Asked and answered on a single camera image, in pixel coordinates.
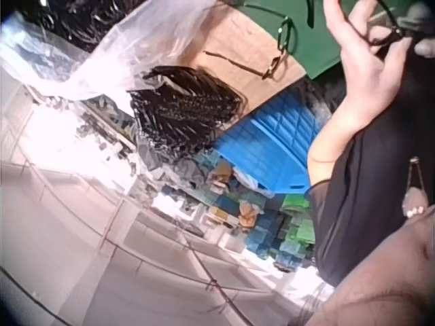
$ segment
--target woman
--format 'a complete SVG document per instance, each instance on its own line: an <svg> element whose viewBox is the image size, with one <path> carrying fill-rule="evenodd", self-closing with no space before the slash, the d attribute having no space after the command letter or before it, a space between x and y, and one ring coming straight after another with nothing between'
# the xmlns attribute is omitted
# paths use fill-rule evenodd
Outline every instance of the woman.
<svg viewBox="0 0 435 326"><path fill-rule="evenodd" d="M381 49L387 50L381 60L380 49L362 37L389 33L367 30L376 5L360 0L345 18L338 0L324 0L328 28L342 47L347 95L310 148L314 186L307 197L319 275L335 287L406 215L434 203L435 60L410 54L406 62L408 38Z"/></svg>

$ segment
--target blue plastic crate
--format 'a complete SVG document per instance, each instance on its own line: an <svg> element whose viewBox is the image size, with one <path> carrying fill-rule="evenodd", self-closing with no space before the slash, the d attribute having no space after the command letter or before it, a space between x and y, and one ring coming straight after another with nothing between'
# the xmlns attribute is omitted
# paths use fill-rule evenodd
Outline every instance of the blue plastic crate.
<svg viewBox="0 0 435 326"><path fill-rule="evenodd" d="M215 148L268 190L303 194L307 154L318 132L311 112L284 90L222 135Z"/></svg>

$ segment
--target plastic bag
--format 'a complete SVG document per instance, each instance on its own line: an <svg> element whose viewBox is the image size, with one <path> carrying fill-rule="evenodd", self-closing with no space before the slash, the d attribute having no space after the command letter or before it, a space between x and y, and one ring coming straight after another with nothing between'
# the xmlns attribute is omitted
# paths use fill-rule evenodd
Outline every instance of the plastic bag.
<svg viewBox="0 0 435 326"><path fill-rule="evenodd" d="M12 77L43 95L78 101L106 94L128 111L125 91L159 87L158 80L141 76L176 62L214 3L148 0L113 26L91 54L15 13L2 26L0 58Z"/></svg>

